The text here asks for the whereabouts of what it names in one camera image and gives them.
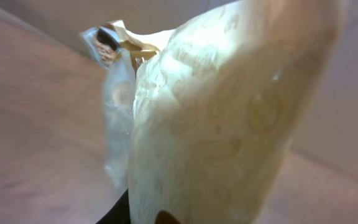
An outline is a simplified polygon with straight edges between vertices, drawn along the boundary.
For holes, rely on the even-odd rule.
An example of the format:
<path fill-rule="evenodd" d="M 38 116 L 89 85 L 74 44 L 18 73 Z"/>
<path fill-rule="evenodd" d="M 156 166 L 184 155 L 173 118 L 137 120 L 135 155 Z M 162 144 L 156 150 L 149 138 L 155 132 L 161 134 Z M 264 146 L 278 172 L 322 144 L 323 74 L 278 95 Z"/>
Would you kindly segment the white brown snack bag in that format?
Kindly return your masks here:
<path fill-rule="evenodd" d="M 234 1 L 172 30 L 81 33 L 108 74 L 106 172 L 131 224 L 253 223 L 344 29 L 340 0 Z"/>

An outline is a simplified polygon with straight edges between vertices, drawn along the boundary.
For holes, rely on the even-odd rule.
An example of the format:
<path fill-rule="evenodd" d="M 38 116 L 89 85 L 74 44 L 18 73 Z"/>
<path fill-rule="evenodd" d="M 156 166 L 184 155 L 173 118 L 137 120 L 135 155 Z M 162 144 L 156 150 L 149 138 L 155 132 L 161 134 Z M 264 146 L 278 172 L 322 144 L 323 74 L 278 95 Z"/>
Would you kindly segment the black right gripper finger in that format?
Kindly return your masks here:
<path fill-rule="evenodd" d="M 96 224 L 131 224 L 128 190 L 121 195 L 113 208 Z"/>

